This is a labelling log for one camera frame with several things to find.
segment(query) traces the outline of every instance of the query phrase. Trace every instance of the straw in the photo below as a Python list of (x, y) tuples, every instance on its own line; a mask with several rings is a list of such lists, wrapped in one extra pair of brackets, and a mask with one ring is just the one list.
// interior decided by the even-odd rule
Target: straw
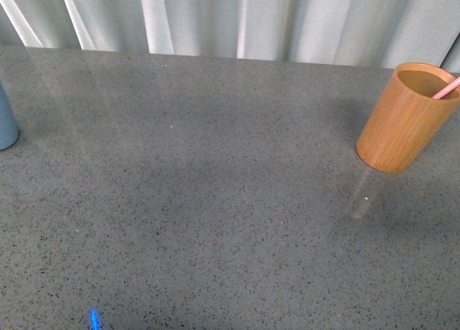
[(433, 98), (437, 98), (437, 99), (440, 99), (442, 98), (443, 96), (445, 96), (446, 94), (450, 93), (451, 91), (453, 91), (455, 88), (457, 88), (458, 86), (460, 86), (460, 77), (457, 78), (454, 82), (452, 82), (451, 84), (449, 84), (447, 87), (445, 87), (442, 91), (440, 91), (439, 93), (437, 93)]

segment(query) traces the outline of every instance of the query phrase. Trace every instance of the gray countertop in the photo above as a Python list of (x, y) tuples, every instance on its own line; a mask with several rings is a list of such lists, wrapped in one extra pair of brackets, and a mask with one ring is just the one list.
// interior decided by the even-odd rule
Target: gray countertop
[(355, 143), (391, 70), (0, 46), (0, 329), (457, 329), (460, 111)]

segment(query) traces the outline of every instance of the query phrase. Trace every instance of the blue cup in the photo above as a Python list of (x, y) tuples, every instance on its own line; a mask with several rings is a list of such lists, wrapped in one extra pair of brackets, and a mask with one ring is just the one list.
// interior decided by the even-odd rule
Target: blue cup
[(12, 106), (9, 104), (5, 90), (0, 83), (0, 150), (17, 141), (17, 124)]

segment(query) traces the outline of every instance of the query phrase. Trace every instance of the wooden cup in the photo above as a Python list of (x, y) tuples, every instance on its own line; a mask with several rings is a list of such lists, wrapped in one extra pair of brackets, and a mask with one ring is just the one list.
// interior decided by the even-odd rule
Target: wooden cup
[(460, 104), (454, 90), (432, 98), (456, 77), (436, 66), (396, 67), (356, 144), (360, 158), (384, 172), (402, 172)]

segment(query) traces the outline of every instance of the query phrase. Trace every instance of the white curtain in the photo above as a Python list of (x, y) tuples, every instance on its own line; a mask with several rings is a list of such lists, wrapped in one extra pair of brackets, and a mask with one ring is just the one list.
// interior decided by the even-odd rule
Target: white curtain
[(0, 43), (460, 72), (460, 0), (0, 0)]

